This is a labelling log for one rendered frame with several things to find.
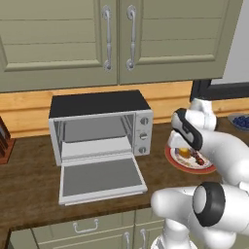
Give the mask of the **grey bowl of blueberries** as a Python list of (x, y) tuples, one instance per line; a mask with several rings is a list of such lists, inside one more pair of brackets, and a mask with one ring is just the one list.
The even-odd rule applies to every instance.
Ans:
[(236, 129), (249, 132), (249, 114), (233, 113), (228, 116), (228, 120)]

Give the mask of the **olive green base cupboard door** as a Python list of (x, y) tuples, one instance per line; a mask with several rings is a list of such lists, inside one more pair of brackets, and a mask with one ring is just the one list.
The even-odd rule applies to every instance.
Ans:
[(130, 249), (132, 249), (133, 226), (40, 242), (39, 249), (126, 249), (124, 239), (126, 231), (129, 232)]
[(134, 227), (134, 243), (133, 249), (141, 249), (142, 247), (142, 236), (140, 231), (142, 229), (146, 230), (146, 249), (151, 249), (151, 245), (154, 240), (161, 234), (163, 228), (163, 221), (145, 223), (136, 225)]

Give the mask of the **olive green cupboard side panel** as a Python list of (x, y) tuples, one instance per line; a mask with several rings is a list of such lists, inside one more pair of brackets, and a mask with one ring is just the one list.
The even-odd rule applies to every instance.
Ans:
[(38, 249), (30, 229), (13, 231), (10, 236), (8, 249)]

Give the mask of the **brown wooden knife block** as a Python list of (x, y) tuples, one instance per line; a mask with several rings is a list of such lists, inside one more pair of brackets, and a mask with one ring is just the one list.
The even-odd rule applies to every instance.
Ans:
[(9, 161), (16, 140), (11, 137), (4, 121), (0, 117), (0, 164), (6, 164)]

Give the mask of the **narrow olive green drawer front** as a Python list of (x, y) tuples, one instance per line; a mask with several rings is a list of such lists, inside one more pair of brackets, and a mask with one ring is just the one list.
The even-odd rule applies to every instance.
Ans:
[(138, 209), (135, 211), (135, 223), (145, 224), (162, 221), (161, 217), (158, 217), (152, 210), (152, 208)]

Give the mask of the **olive green wall cupboard door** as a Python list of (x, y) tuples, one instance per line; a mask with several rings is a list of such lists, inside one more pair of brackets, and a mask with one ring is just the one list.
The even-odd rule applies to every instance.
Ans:
[[(224, 74), (243, 0), (119, 0), (120, 83), (218, 79)], [(136, 8), (135, 65), (128, 71)]]
[[(110, 86), (117, 80), (117, 0), (0, 0), (0, 92)], [(111, 9), (112, 69), (106, 71)]]

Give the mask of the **yellow baguette bread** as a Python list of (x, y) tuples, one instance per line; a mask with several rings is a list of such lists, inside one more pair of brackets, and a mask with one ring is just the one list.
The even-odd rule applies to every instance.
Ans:
[(191, 152), (188, 148), (179, 148), (178, 153), (181, 157), (188, 159), (191, 156)]

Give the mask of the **silver toaster oven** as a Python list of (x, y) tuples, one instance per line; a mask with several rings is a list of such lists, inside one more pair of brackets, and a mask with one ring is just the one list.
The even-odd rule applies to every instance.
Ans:
[[(149, 123), (142, 125), (144, 117)], [(153, 111), (140, 90), (55, 95), (49, 114), (49, 128), (57, 164), (83, 157), (85, 142), (125, 137), (135, 156), (150, 153)], [(142, 132), (148, 138), (141, 140)], [(146, 147), (146, 153), (138, 149)]]

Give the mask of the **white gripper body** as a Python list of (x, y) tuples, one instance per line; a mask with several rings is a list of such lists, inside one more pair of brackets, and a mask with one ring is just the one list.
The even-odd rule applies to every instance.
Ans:
[(184, 140), (180, 133), (172, 130), (167, 140), (169, 148), (188, 148), (189, 144)]

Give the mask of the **toaster oven glass door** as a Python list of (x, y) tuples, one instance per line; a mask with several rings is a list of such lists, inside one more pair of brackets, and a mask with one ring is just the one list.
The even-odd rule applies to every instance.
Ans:
[(60, 205), (141, 195), (147, 191), (132, 153), (70, 160), (61, 165)]

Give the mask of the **red kebab skewer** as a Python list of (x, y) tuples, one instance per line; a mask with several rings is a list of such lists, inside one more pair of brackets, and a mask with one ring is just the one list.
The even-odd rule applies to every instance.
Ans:
[(198, 155), (197, 152), (191, 153), (191, 156), (196, 160), (198, 165), (204, 165), (204, 160)]

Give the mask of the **red rimmed white plate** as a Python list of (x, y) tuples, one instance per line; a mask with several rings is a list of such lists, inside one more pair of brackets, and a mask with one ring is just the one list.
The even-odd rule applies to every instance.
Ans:
[[(191, 174), (210, 174), (216, 171), (215, 165), (204, 157), (200, 152), (198, 155), (204, 160), (204, 165), (198, 165), (196, 160), (190, 156), (188, 159), (181, 157), (178, 153), (179, 148), (169, 148), (165, 146), (166, 159), (176, 168)], [(189, 149), (191, 153), (196, 152), (194, 149)]]

